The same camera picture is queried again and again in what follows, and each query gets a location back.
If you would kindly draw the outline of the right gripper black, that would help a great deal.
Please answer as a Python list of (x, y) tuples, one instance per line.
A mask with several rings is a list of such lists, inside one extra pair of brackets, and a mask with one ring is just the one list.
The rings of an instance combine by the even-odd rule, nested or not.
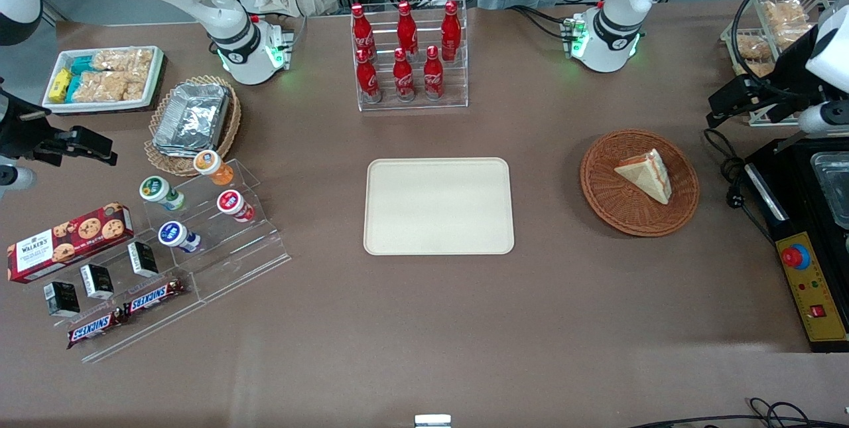
[[(60, 163), (62, 155), (43, 149), (40, 145), (54, 142), (59, 129), (50, 125), (46, 117), (52, 112), (39, 105), (1, 90), (5, 113), (1, 123), (1, 153), (3, 158), (39, 160), (43, 163)], [(96, 131), (74, 125), (63, 132), (67, 146), (61, 149), (64, 156), (87, 158), (109, 166), (116, 166), (118, 155), (112, 150), (113, 141)]]

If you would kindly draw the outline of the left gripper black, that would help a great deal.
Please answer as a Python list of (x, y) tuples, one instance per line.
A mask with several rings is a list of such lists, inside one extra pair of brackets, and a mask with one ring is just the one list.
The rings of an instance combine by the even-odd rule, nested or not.
[(716, 129), (735, 117), (745, 117), (749, 126), (779, 125), (770, 119), (775, 104), (809, 107), (827, 102), (824, 82), (805, 65), (815, 50), (818, 29), (810, 29), (777, 59), (773, 71), (764, 77), (767, 89), (756, 86), (751, 75), (737, 75), (708, 99), (706, 124)]

